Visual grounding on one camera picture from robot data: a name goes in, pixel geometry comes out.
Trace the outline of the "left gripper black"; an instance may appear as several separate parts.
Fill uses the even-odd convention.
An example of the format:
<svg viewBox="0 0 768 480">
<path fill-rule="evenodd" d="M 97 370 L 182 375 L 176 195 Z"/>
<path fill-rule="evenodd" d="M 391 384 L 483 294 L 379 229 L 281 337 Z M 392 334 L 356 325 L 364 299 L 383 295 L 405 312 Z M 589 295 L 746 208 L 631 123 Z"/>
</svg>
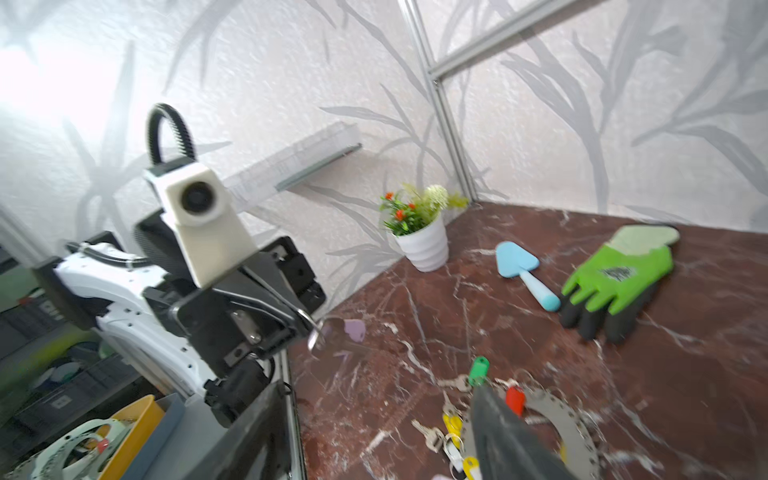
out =
<svg viewBox="0 0 768 480">
<path fill-rule="evenodd" d="M 198 287 L 171 229 L 154 213 L 134 236 L 161 267 L 162 282 L 142 295 L 171 334 L 189 341 L 219 379 L 248 354 L 269 359 L 320 334 L 313 314 L 326 294 L 305 255 L 288 236 L 275 239 L 208 287 Z"/>
</svg>

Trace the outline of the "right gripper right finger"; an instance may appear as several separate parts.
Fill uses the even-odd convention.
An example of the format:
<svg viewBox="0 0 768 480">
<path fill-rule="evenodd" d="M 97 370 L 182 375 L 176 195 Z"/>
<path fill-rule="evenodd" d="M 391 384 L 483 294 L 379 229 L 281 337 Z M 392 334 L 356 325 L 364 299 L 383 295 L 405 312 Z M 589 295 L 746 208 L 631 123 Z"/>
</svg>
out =
<svg viewBox="0 0 768 480">
<path fill-rule="evenodd" d="M 474 389 L 470 419 L 483 479 L 575 479 L 489 384 Z"/>
</svg>

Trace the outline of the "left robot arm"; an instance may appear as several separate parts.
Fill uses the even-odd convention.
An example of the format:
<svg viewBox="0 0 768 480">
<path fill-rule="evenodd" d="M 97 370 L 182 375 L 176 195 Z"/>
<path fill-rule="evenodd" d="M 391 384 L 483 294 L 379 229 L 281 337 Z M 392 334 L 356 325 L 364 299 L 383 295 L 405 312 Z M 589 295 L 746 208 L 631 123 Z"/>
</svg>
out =
<svg viewBox="0 0 768 480">
<path fill-rule="evenodd" d="M 38 263 L 34 276 L 77 327 L 98 332 L 153 383 L 201 397 L 231 425 L 273 380 L 276 356 L 318 336 L 323 288 L 287 236 L 203 288 L 159 213 L 134 235 L 139 255 L 106 231 Z"/>
</svg>

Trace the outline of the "key with purple tag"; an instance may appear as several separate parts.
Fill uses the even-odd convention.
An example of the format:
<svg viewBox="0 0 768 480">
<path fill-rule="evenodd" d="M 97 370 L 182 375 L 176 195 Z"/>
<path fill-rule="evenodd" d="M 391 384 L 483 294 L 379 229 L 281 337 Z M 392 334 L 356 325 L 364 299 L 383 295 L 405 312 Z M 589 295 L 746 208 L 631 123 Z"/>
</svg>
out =
<svg viewBox="0 0 768 480">
<path fill-rule="evenodd" d="M 307 346 L 313 354 L 357 347 L 366 335 L 366 325 L 361 319 L 325 317 L 318 323 L 318 329 L 310 334 Z"/>
</svg>

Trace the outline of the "large metal key ring plate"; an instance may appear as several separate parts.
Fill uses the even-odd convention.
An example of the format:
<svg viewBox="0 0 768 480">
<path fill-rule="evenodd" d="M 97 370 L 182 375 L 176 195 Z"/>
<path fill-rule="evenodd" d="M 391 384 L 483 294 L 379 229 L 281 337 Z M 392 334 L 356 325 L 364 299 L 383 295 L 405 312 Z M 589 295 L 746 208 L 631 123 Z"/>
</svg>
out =
<svg viewBox="0 0 768 480">
<path fill-rule="evenodd" d="M 510 386 L 519 386 L 526 394 L 525 411 L 520 418 L 528 428 L 531 430 L 526 423 L 526 414 L 532 412 L 543 418 L 545 423 L 557 433 L 559 447 L 557 450 L 552 450 L 531 430 L 545 448 L 565 464 L 575 479 L 600 479 L 602 466 L 598 443 L 593 439 L 592 433 L 579 412 L 547 390 L 525 387 L 515 382 L 506 385 L 497 384 L 491 387 L 505 403 L 505 393 Z"/>
</svg>

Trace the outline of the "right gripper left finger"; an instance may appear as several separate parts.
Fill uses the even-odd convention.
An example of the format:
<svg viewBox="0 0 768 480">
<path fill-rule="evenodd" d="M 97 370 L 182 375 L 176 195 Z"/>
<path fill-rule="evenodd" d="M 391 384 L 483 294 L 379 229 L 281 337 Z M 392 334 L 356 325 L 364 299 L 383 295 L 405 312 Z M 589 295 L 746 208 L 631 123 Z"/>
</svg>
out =
<svg viewBox="0 0 768 480">
<path fill-rule="evenodd" d="M 270 384 L 185 477 L 288 479 L 291 453 L 287 396 L 285 383 Z"/>
</svg>

